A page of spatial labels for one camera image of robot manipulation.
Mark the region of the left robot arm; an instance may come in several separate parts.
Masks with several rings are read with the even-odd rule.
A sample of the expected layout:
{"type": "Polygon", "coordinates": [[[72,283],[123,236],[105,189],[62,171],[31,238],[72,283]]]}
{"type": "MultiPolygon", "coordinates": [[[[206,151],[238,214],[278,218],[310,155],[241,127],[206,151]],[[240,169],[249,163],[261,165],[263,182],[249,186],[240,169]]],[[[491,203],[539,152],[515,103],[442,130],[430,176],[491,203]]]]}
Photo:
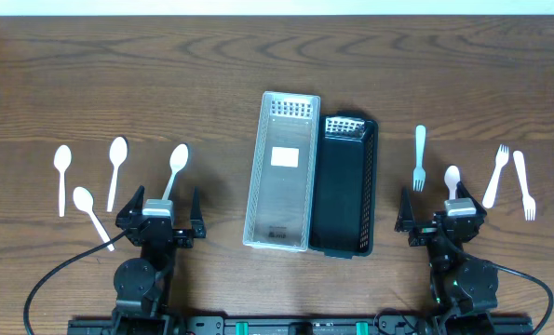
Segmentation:
{"type": "Polygon", "coordinates": [[[138,258],[125,261],[115,271],[114,317],[119,327],[148,330],[157,323],[162,332],[169,333],[179,325],[168,310],[175,253],[179,248],[192,248],[196,238],[207,234],[198,190],[194,190],[190,222],[190,229],[176,228],[173,203],[146,200],[142,186],[117,213],[115,225],[141,249],[138,258]]]}

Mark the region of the white plastic fork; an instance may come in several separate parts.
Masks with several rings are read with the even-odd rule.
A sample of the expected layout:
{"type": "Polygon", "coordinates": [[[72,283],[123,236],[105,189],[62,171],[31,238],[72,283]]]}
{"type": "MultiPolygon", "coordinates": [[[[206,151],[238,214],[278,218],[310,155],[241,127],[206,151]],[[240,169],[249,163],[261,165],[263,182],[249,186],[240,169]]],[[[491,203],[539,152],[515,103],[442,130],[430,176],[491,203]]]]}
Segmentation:
{"type": "Polygon", "coordinates": [[[508,159],[509,148],[506,145],[501,144],[495,156],[492,176],[481,202],[485,208],[492,208],[494,205],[502,169],[507,164],[508,159]]]}
{"type": "Polygon", "coordinates": [[[426,127],[418,125],[415,128],[415,168],[413,170],[412,188],[415,192],[422,192],[426,180],[426,172],[423,168],[423,159],[426,144],[426,127]]]}
{"type": "Polygon", "coordinates": [[[524,218],[526,221],[534,221],[536,203],[534,198],[529,193],[524,155],[521,151],[514,151],[513,159],[520,183],[524,218]]]}

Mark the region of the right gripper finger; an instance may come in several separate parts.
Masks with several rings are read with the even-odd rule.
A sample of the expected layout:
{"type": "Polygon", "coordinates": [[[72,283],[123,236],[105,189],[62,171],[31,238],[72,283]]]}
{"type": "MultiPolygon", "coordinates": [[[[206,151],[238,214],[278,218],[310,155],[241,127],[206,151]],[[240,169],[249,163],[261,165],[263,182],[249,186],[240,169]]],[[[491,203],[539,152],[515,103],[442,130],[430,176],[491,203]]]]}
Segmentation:
{"type": "Polygon", "coordinates": [[[474,215],[487,214],[485,208],[471,195],[461,181],[457,182],[456,198],[465,205],[468,205],[474,215]]]}
{"type": "Polygon", "coordinates": [[[396,232],[409,232],[416,225],[416,220],[412,211],[412,204],[408,189],[403,187],[401,190],[399,214],[395,224],[396,232]]]}

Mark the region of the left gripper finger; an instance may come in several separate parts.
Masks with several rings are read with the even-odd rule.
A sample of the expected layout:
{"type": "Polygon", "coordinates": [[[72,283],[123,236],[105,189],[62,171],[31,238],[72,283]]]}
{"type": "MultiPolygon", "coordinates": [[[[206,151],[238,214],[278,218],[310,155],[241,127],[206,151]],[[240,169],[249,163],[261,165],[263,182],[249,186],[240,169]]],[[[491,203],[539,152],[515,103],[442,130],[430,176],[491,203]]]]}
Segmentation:
{"type": "Polygon", "coordinates": [[[192,239],[206,237],[207,230],[201,212],[199,193],[197,188],[194,189],[193,193],[192,206],[190,211],[190,223],[191,230],[189,235],[192,239]]]}
{"type": "Polygon", "coordinates": [[[118,228],[129,227],[135,217],[142,215],[144,192],[145,188],[141,185],[134,196],[132,196],[126,205],[117,213],[115,225],[118,228]]]}

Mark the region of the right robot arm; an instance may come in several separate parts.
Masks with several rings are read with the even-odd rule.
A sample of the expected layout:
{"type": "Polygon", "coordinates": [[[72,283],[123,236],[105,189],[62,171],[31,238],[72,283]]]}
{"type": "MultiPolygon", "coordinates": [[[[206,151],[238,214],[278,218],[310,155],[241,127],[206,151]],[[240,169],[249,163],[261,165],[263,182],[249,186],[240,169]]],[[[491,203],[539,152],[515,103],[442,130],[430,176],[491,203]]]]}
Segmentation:
{"type": "Polygon", "coordinates": [[[418,221],[413,214],[409,191],[401,191],[397,232],[408,235],[411,247],[427,249],[430,267],[430,290],[438,311],[430,327],[446,331],[450,319],[483,315],[497,306],[497,271],[484,261],[467,256],[463,245],[480,232],[487,211],[467,191],[456,184],[455,199],[446,200],[444,209],[429,221],[418,221]]]}

